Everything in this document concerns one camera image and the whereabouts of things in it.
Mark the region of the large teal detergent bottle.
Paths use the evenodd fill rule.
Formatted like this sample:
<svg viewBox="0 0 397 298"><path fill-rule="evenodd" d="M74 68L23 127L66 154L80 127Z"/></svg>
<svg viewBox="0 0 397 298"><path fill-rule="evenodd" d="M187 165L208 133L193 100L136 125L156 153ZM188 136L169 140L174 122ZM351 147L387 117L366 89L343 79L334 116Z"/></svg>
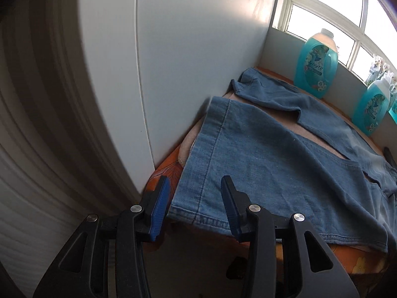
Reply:
<svg viewBox="0 0 397 298"><path fill-rule="evenodd" d="M331 87L338 68L334 34L323 28L310 37L299 54L293 83L322 99Z"/></svg>

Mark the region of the white wardrobe panel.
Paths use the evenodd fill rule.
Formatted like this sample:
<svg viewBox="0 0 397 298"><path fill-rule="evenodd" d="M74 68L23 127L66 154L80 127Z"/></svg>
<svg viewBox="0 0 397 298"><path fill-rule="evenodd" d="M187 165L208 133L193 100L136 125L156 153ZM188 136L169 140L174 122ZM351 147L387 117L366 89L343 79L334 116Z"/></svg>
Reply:
<svg viewBox="0 0 397 298"><path fill-rule="evenodd" d="M274 0L77 0L90 83L131 193L258 63Z"/></svg>

